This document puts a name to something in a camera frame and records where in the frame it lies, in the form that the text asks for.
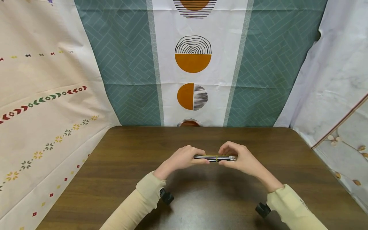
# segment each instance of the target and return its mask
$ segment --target fabric backdrop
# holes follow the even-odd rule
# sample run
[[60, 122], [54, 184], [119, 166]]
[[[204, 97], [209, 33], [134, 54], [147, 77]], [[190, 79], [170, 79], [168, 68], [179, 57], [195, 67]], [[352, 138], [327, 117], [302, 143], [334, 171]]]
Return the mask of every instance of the fabric backdrop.
[[[284, 107], [326, 0], [75, 3], [122, 125], [265, 127]], [[183, 38], [192, 54], [176, 50]]]
[[368, 2], [329, 1], [275, 126], [291, 126], [368, 213]]
[[73, 1], [0, 1], [0, 229], [35, 229], [118, 119]]

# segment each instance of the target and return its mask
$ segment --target sleeve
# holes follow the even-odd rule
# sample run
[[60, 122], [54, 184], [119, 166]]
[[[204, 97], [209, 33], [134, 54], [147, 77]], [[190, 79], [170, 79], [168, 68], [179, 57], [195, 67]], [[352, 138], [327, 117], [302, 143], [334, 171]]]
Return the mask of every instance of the sleeve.
[[100, 230], [132, 230], [153, 209], [157, 208], [160, 200], [160, 190], [166, 181], [159, 180], [148, 173], [135, 190], [121, 203], [121, 205], [107, 219]]
[[327, 230], [304, 201], [287, 184], [267, 195], [267, 205], [275, 210], [291, 230]]

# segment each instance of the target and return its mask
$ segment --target wooden table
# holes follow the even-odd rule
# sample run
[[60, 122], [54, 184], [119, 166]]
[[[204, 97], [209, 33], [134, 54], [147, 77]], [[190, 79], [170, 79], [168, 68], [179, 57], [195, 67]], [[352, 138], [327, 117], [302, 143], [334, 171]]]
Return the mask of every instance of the wooden table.
[[[367, 215], [296, 132], [287, 128], [114, 127], [110, 129], [38, 227], [99, 229], [176, 149], [192, 145], [216, 154], [226, 141], [246, 145], [282, 183], [289, 184], [330, 230], [366, 229]], [[147, 215], [136, 229], [288, 229], [276, 212], [262, 219], [260, 182], [211, 163], [173, 173], [175, 200]]]

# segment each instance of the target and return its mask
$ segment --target left hand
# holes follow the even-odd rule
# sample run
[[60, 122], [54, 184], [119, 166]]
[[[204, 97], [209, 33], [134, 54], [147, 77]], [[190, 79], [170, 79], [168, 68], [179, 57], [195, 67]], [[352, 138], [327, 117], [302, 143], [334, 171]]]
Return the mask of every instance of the left hand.
[[195, 164], [209, 164], [207, 159], [194, 159], [194, 155], [206, 155], [204, 150], [197, 149], [190, 145], [178, 149], [160, 167], [153, 175], [160, 180], [165, 180], [173, 171], [185, 169]]

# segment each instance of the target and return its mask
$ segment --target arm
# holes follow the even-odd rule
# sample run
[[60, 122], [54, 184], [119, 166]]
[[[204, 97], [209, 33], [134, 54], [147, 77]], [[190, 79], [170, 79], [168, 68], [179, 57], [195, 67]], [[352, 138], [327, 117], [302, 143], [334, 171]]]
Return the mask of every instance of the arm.
[[160, 190], [166, 185], [166, 178], [177, 169], [184, 169], [194, 164], [209, 164], [206, 159], [193, 159], [194, 155], [205, 152], [190, 145], [178, 149], [169, 159], [155, 171], [148, 173], [136, 189], [121, 203], [107, 219], [100, 230], [130, 230], [157, 208]]
[[291, 230], [327, 230], [296, 192], [287, 184], [283, 185], [245, 146], [228, 141], [220, 147], [219, 154], [238, 156], [236, 162], [220, 161], [219, 164], [259, 179], [269, 193], [267, 205], [278, 212], [281, 221]]

